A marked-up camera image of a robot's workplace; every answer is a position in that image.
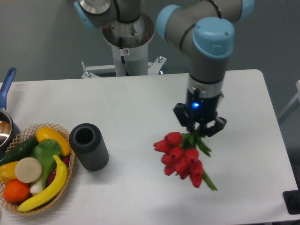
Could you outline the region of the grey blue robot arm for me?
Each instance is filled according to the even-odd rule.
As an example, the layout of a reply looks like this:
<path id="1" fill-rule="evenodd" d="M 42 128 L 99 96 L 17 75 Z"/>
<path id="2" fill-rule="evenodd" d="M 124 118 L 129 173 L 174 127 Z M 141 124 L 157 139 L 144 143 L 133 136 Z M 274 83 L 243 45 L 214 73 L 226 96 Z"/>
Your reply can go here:
<path id="1" fill-rule="evenodd" d="M 233 23 L 254 9 L 252 0 L 202 0 L 188 8 L 168 5 L 153 22 L 138 0 L 77 0 L 74 7 L 88 29 L 101 28 L 110 44 L 117 76 L 147 75 L 148 44 L 154 33 L 190 60 L 187 97 L 174 113 L 201 137 L 221 131 L 221 88 L 234 47 Z"/>

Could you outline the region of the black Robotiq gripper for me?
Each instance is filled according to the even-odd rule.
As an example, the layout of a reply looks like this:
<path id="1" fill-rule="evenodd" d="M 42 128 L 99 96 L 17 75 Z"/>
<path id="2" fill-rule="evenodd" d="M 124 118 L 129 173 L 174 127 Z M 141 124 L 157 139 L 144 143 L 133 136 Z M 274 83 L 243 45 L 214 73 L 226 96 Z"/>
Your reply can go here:
<path id="1" fill-rule="evenodd" d="M 195 123 L 200 124 L 200 136 L 212 137 L 224 129 L 227 120 L 217 116 L 217 106 L 221 94 L 214 97 L 200 97 L 200 92 L 187 91 L 185 104 L 177 103 L 173 111 L 181 124 L 187 131 L 195 130 Z M 208 127 L 207 123 L 214 121 L 214 125 Z"/>

